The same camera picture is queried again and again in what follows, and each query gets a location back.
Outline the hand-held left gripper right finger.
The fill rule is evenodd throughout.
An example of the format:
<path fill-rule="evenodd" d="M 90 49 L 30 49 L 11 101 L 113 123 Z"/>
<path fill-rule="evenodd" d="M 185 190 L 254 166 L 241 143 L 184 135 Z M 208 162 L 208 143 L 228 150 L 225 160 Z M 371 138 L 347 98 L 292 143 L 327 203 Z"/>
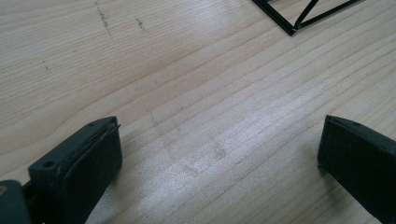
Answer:
<path fill-rule="evenodd" d="M 396 141 L 358 122 L 328 116 L 318 166 L 382 224 L 396 224 Z"/>

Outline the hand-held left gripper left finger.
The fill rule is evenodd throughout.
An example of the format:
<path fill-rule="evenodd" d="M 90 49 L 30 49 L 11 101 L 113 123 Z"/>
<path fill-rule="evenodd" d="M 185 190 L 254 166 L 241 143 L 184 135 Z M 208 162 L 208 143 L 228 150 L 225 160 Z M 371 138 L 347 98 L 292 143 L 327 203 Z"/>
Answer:
<path fill-rule="evenodd" d="M 122 164 L 115 117 L 93 121 L 29 166 L 34 223 L 84 224 Z"/>

